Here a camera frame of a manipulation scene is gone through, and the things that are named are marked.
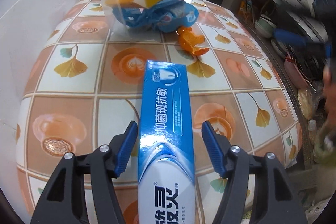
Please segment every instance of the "person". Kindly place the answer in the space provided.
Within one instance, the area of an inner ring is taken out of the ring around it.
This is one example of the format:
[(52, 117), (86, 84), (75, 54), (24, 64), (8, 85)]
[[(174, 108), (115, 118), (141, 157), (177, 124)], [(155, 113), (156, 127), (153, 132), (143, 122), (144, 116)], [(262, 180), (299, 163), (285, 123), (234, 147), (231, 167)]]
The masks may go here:
[(336, 83), (331, 81), (329, 67), (323, 71), (323, 94), (325, 96), (325, 110), (328, 113), (328, 122), (336, 126)]

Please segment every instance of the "toothpaste box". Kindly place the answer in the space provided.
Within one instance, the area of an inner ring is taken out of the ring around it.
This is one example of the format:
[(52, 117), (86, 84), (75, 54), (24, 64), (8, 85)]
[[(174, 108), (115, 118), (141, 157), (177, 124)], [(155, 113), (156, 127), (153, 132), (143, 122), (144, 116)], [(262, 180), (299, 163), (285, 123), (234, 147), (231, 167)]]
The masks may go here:
[(194, 224), (194, 175), (186, 67), (148, 60), (138, 151), (139, 224)]

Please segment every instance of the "ginkgo leaf pattern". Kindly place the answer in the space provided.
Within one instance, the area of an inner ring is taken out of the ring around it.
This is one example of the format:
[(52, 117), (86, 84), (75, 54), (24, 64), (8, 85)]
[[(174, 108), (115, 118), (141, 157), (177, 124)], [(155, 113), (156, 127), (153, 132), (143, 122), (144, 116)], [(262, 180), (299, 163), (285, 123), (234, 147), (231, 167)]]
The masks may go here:
[(219, 32), (217, 32), (216, 29), (214, 29), (214, 28), (212, 28), (212, 27), (211, 27), (211, 29), (213, 29), (213, 30), (217, 33), (217, 35), (216, 35), (216, 37), (215, 37), (215, 39), (216, 39), (217, 41), (222, 42), (222, 43), (224, 43), (224, 44), (229, 44), (229, 43), (231, 43), (231, 40), (230, 40), (229, 38), (227, 38), (227, 37), (225, 37), (225, 36), (219, 34)]
[(292, 145), (291, 136), (288, 135), (288, 137), (286, 138), (286, 142), (287, 142), (288, 146)]
[(288, 146), (292, 146), (291, 151), (289, 152), (288, 158), (290, 160), (293, 160), (295, 158), (296, 145), (294, 145), (293, 143), (293, 137), (290, 132), (288, 132), (288, 137), (286, 138), (286, 142)]
[(132, 157), (137, 157), (138, 156), (138, 151), (139, 151), (138, 146), (139, 146), (139, 139), (136, 139), (133, 150), (131, 152)]
[(74, 47), (76, 47), (76, 53), (73, 58), (54, 68), (54, 71), (61, 77), (72, 78), (84, 73), (87, 70), (87, 66), (83, 62), (77, 60), (78, 45), (76, 44)]
[(257, 108), (258, 108), (257, 117), (255, 118), (255, 125), (258, 126), (258, 127), (268, 126), (271, 115), (269, 114), (269, 112), (267, 110), (261, 109), (258, 106), (256, 100), (254, 100), (254, 98), (251, 94), (248, 93), (248, 95), (251, 96), (251, 98), (253, 99), (253, 101), (255, 102), (255, 104), (257, 105)]
[(291, 151), (289, 152), (288, 158), (290, 160), (293, 160), (295, 158), (295, 153), (296, 153), (296, 146), (292, 145)]
[(72, 49), (73, 48), (62, 48), (61, 51), (60, 51), (61, 56), (65, 57), (65, 58), (72, 57)]
[(15, 142), (17, 143), (17, 141), (19, 140), (21, 136), (21, 129), (19, 124), (16, 125), (16, 134), (15, 134)]
[(223, 19), (225, 21), (225, 24), (230, 26), (233, 29), (238, 29), (238, 26), (234, 25), (233, 23), (229, 22), (225, 17), (220, 17), (221, 19)]
[(59, 30), (54, 30), (51, 35), (49, 36), (48, 40), (51, 39), (53, 36), (59, 33)]
[(257, 60), (252, 60), (252, 63), (255, 64), (258, 68), (261, 68)]
[(199, 78), (209, 78), (216, 73), (213, 67), (201, 62), (198, 58), (194, 63), (187, 66), (187, 71)]
[(206, 7), (206, 5), (198, 3), (198, 2), (196, 2), (194, 0), (193, 0), (193, 2), (191, 2), (191, 4), (194, 5), (194, 6), (197, 6), (197, 7)]
[(272, 75), (265, 70), (264, 68), (261, 69), (260, 75), (264, 78), (266, 78), (267, 80), (271, 80), (272, 79)]
[(210, 185), (215, 190), (215, 192), (218, 192), (221, 194), (224, 193), (226, 184), (227, 184), (227, 179), (222, 179), (222, 178), (214, 179), (210, 181)]
[(264, 77), (267, 80), (272, 79), (272, 75), (262, 67), (262, 65), (260, 64), (260, 62), (257, 59), (252, 60), (252, 63), (255, 64), (258, 68), (261, 68), (260, 75), (262, 77)]
[(103, 11), (103, 6), (93, 7), (93, 8), (90, 9), (90, 11), (102, 12)]

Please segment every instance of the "stack of bowls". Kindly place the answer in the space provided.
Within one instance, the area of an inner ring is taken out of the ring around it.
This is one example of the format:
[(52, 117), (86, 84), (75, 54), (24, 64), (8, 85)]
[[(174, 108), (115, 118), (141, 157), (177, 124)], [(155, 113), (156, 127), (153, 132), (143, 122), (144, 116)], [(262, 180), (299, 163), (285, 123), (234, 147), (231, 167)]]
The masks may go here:
[(277, 27), (274, 25), (270, 18), (265, 15), (261, 15), (261, 17), (254, 23), (254, 27), (257, 32), (265, 38), (271, 38), (273, 34), (273, 30)]

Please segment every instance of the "bowl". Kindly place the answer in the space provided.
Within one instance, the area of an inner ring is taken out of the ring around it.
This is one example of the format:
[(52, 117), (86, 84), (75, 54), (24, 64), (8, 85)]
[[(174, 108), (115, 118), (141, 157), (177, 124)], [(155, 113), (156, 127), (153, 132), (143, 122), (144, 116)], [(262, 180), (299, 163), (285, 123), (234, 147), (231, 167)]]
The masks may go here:
[(117, 53), (111, 62), (113, 74), (122, 82), (137, 85), (143, 81), (147, 60), (156, 56), (142, 48), (127, 48)]
[(271, 33), (273, 33), (273, 30), (277, 27), (272, 22), (262, 17), (259, 18), (257, 22), (265, 31), (268, 31)]
[(250, 50), (250, 51), (254, 51), (254, 45), (251, 41), (245, 39), (245, 38), (240, 38), (240, 37), (237, 37), (235, 38), (235, 41), (244, 46), (246, 49)]
[(104, 21), (84, 21), (75, 23), (72, 28), (78, 33), (94, 33), (107, 26), (107, 23)]
[(138, 201), (132, 202), (123, 213), (126, 224), (139, 224)]
[(250, 77), (250, 71), (245, 64), (238, 62), (236, 60), (233, 60), (232, 58), (227, 58), (225, 62), (226, 62), (226, 65), (230, 68), (230, 70), (232, 70), (234, 73), (236, 74), (241, 73), (245, 75), (246, 77)]
[(50, 113), (42, 114), (34, 120), (33, 133), (44, 152), (62, 157), (67, 152), (76, 152), (76, 146), (86, 137), (86, 128), (77, 117)]
[(286, 73), (288, 74), (289, 79), (292, 81), (293, 85), (297, 89), (305, 89), (308, 87), (307, 82), (303, 78), (297, 66), (285, 59), (283, 63)]
[(270, 25), (271, 25), (272, 27), (274, 27), (274, 28), (277, 27), (277, 26), (272, 22), (272, 20), (271, 20), (268, 16), (266, 16), (266, 15), (264, 15), (264, 14), (262, 14), (262, 15), (260, 16), (260, 19), (263, 19), (263, 20), (267, 21), (267, 22), (270, 23)]
[(259, 21), (256, 21), (254, 23), (254, 27), (255, 29), (257, 30), (257, 32), (262, 36), (262, 37), (265, 37), (265, 38), (271, 38), (272, 37), (272, 31), (267, 31), (265, 30), (259, 23)]
[(273, 108), (278, 112), (283, 118), (288, 116), (288, 104), (284, 98), (276, 98), (273, 101)]
[(236, 121), (231, 112), (223, 105), (217, 103), (205, 103), (200, 106), (193, 122), (193, 131), (201, 134), (202, 123), (209, 120), (214, 130), (230, 140), (236, 129)]
[(285, 59), (287, 56), (287, 48), (286, 46), (281, 43), (276, 41), (274, 38), (271, 39), (271, 45), (274, 48), (275, 52), (282, 58)]

